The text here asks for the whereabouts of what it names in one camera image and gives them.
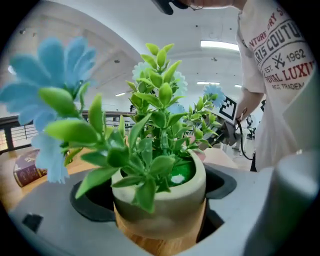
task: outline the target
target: fluorescent light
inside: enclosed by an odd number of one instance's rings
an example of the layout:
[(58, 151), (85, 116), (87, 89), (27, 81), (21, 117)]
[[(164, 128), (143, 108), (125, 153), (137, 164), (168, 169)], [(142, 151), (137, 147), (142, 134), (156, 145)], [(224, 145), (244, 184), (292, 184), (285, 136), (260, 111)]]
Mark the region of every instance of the fluorescent light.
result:
[(197, 82), (197, 85), (220, 85), (219, 82)]
[(14, 71), (14, 68), (10, 65), (8, 66), (8, 71), (12, 74), (12, 75), (16, 75), (16, 72)]
[(119, 94), (114, 95), (114, 96), (118, 97), (118, 96), (122, 96), (122, 95), (125, 95), (125, 93), (124, 93), (124, 92), (122, 92), (122, 93), (119, 93)]
[(201, 47), (223, 48), (223, 49), (239, 51), (239, 46), (237, 44), (228, 43), (228, 42), (201, 41)]

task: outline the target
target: red book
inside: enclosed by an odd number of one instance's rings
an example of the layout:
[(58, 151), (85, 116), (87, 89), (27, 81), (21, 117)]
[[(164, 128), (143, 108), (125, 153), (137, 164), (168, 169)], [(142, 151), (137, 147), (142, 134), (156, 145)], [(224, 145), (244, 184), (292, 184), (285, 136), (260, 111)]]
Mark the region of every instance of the red book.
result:
[(36, 168), (36, 156), (39, 149), (35, 149), (20, 155), (14, 165), (13, 175), (20, 187), (24, 187), (29, 183), (47, 175), (46, 169)]

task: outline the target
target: white ceiling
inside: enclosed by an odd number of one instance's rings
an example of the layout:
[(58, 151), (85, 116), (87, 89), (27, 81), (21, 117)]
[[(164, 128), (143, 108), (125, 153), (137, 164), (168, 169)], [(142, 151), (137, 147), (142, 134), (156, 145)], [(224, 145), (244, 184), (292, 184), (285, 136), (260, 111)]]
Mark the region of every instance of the white ceiling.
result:
[(93, 78), (98, 87), (89, 92), (88, 100), (101, 92), (105, 104), (114, 105), (126, 96), (114, 95), (129, 90), (132, 69), (147, 53), (145, 43), (160, 47), (175, 43), (169, 57), (182, 60), (179, 71), (186, 76), (188, 94), (193, 101), (201, 95), (198, 81), (220, 82), (225, 94), (238, 98), (242, 83), (240, 55), (224, 49), (203, 49), (200, 40), (236, 44), (237, 10), (180, 10), (172, 16), (158, 11), (151, 0), (53, 0), (42, 2), (19, 26), (0, 64), (0, 83), (7, 81), (9, 56), (17, 52), (35, 53), (37, 45), (56, 36), (65, 44), (75, 36), (85, 36), (97, 49)]

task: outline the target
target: metal railing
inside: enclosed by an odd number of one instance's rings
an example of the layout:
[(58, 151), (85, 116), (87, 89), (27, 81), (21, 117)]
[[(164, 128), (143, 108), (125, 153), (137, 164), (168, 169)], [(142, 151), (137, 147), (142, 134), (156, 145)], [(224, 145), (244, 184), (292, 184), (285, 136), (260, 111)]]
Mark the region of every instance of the metal railing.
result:
[[(83, 111), (82, 115), (88, 120), (88, 111)], [(125, 132), (128, 134), (133, 126), (133, 121), (128, 117), (133, 115), (130, 112), (106, 111), (105, 124), (109, 127), (117, 127), (120, 115), (125, 117)], [(0, 155), (4, 152), (30, 147), (32, 138), (37, 134), (33, 122), (20, 125), (17, 115), (0, 118)]]

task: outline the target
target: plant pot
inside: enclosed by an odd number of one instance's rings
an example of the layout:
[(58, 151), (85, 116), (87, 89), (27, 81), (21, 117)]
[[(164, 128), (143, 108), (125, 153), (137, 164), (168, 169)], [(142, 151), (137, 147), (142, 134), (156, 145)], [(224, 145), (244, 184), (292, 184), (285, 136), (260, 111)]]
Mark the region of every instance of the plant pot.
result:
[[(114, 204), (123, 224), (132, 233), (150, 239), (169, 240), (187, 234), (202, 218), (202, 203), (206, 191), (206, 170), (200, 158), (190, 151), (195, 164), (195, 175), (188, 182), (171, 187), (171, 192), (155, 194), (154, 213), (150, 214), (130, 203), (136, 186), (112, 188)], [(123, 179), (118, 171), (112, 183)]]

